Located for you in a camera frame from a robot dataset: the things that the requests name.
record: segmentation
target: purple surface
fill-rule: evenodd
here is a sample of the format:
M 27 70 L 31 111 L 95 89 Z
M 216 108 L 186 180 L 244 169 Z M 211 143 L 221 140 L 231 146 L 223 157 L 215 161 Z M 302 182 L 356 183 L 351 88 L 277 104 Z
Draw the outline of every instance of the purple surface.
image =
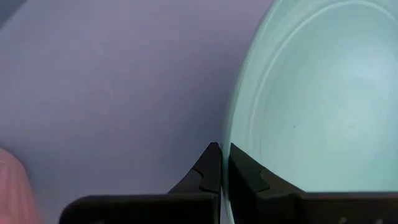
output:
M 166 192 L 220 141 L 269 4 L 25 3 L 0 30 L 0 146 L 25 164 L 46 223 L 84 195 Z

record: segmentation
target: pink object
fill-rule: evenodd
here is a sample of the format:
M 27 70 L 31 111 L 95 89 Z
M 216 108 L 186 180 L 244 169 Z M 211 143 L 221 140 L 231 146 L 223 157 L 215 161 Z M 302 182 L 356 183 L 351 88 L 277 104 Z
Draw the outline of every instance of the pink object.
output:
M 0 149 L 0 224 L 39 224 L 24 166 Z

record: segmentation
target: mint green bowl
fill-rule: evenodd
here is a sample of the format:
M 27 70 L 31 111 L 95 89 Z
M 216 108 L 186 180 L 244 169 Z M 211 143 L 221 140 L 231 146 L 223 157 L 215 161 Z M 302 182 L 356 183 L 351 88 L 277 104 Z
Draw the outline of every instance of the mint green bowl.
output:
M 397 18 L 396 0 L 274 2 L 236 85 L 225 172 L 233 142 L 308 192 L 398 191 Z

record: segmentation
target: lavender background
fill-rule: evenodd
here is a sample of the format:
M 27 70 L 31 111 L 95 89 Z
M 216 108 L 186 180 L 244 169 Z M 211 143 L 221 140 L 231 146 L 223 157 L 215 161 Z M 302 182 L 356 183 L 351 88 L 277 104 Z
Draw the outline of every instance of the lavender background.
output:
M 0 0 L 0 26 L 22 3 L 9 1 Z M 23 4 L 0 30 L 0 146 L 25 164 L 45 222 L 84 195 L 162 193 L 177 183 L 221 140 L 270 3 Z

